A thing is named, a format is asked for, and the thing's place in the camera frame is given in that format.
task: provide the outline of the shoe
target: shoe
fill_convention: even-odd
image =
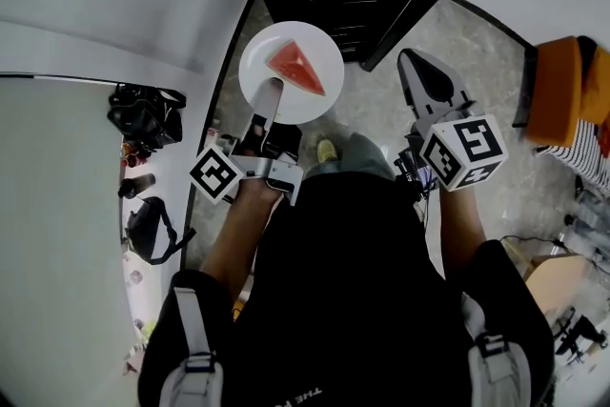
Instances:
[[[322,139],[317,143],[317,162],[337,161],[336,148],[330,139]]]

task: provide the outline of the person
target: person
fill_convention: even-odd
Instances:
[[[440,190],[443,279],[381,150],[356,133],[340,159],[329,140],[317,152],[294,207],[283,198],[274,209],[276,191],[242,180],[201,271],[173,277],[172,288],[195,290],[224,371],[223,405],[470,405],[463,292],[490,333],[522,348],[538,404],[553,338],[501,244],[486,239],[474,190]],[[254,286],[234,322],[254,257]],[[142,407],[158,405],[188,355],[169,293],[139,379]]]

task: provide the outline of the black and white square marker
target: black and white square marker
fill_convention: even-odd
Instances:
[[[501,163],[492,163],[491,165],[485,165],[483,167],[473,168],[469,172],[467,172],[462,180],[457,184],[457,189],[461,187],[466,187],[467,185],[472,185],[474,183],[482,182],[483,180],[487,180],[490,174],[494,172],[494,170]]]
[[[471,162],[502,156],[502,149],[486,120],[461,122],[454,128]]]
[[[430,142],[423,155],[445,185],[449,185],[461,170],[459,161],[436,134],[432,134],[430,137]]]
[[[216,204],[235,186],[243,173],[220,148],[211,145],[197,157],[190,175],[194,185]]]

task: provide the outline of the black bag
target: black bag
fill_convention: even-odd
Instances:
[[[119,84],[108,100],[111,104],[108,119],[127,141],[142,143],[138,146],[154,150],[182,141],[178,109],[187,105],[182,93]]]
[[[144,261],[151,265],[165,263],[176,251],[182,249],[195,235],[194,229],[189,229],[182,240],[178,243],[176,231],[172,227],[170,217],[165,210],[165,202],[159,197],[148,197],[142,199],[142,206],[137,213],[132,212],[127,221],[125,232],[130,239],[133,251]],[[167,251],[160,258],[152,258],[154,253],[154,242],[159,228],[159,218],[168,230],[170,244]]]

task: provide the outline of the forearm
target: forearm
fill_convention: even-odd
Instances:
[[[475,189],[440,189],[440,250],[445,277],[463,270],[486,240],[478,216]]]
[[[214,277],[237,300],[252,268],[256,247],[271,215],[273,202],[239,195],[201,271]]]

